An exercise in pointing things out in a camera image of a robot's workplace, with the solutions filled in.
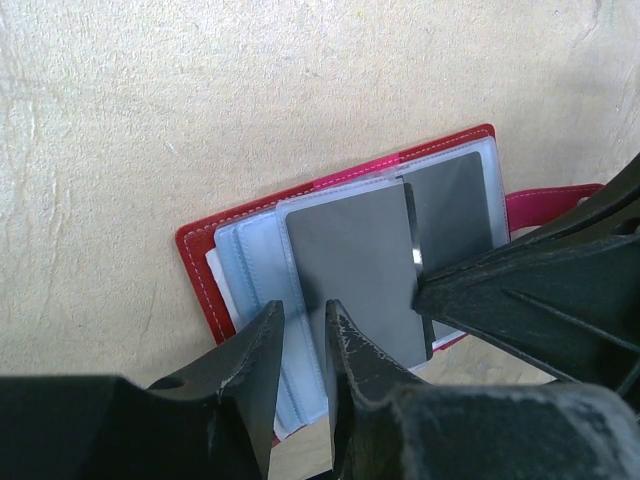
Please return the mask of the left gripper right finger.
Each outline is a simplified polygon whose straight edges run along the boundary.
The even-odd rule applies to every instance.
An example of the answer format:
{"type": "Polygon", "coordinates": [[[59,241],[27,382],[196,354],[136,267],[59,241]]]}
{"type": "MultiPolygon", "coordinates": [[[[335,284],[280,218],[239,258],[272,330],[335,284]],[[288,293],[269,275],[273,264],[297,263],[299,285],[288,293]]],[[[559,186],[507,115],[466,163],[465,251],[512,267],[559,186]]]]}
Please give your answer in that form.
{"type": "Polygon", "coordinates": [[[337,300],[325,339],[332,479],[635,479],[639,427],[592,385],[431,385],[337,300]]]}

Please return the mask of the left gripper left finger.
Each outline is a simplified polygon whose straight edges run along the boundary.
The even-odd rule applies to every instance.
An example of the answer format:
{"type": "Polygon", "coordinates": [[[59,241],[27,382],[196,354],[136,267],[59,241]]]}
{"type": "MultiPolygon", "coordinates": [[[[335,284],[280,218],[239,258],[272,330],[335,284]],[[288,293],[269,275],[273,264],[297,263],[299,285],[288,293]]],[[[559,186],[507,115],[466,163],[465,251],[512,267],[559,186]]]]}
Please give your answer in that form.
{"type": "Polygon", "coordinates": [[[142,388],[117,375],[1,381],[5,479],[264,479],[284,308],[142,388]]]}

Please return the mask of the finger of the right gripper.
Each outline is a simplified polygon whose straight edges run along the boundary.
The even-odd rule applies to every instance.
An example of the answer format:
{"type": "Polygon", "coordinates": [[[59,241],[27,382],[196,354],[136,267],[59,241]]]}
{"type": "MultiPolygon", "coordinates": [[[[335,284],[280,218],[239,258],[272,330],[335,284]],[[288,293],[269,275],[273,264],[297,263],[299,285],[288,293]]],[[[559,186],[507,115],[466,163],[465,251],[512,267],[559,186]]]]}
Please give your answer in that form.
{"type": "Polygon", "coordinates": [[[575,209],[426,280],[418,313],[566,381],[639,382],[639,161],[575,209]]]}

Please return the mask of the dark grey credit card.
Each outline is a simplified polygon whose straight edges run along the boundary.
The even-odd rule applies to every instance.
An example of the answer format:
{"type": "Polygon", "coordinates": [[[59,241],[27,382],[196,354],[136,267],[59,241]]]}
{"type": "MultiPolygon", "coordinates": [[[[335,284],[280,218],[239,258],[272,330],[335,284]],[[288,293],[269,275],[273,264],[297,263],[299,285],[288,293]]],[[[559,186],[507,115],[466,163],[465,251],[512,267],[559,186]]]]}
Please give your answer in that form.
{"type": "Polygon", "coordinates": [[[382,180],[281,206],[314,346],[325,354],[325,305],[339,300],[358,329],[405,368],[431,354],[413,310],[422,267],[412,191],[382,180]]]}

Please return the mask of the red card holder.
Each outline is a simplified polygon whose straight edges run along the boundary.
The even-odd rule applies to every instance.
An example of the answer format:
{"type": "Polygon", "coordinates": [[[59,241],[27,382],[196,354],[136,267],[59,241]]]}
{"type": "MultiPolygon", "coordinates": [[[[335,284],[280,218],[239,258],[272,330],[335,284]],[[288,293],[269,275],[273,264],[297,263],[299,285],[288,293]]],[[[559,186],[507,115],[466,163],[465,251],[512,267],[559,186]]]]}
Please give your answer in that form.
{"type": "MultiPolygon", "coordinates": [[[[545,225],[596,191],[595,185],[586,184],[506,194],[495,131],[484,124],[217,213],[177,231],[178,250],[217,342],[241,331],[267,303],[283,303],[284,340],[273,428],[278,440],[313,424],[328,410],[323,381],[325,360],[319,359],[314,346],[279,208],[368,182],[406,183],[398,175],[399,169],[423,159],[467,151],[480,152],[499,183],[507,230],[503,245],[512,232],[545,225]]],[[[422,323],[431,347],[430,357],[460,337],[458,330],[441,323],[422,323]]]]}

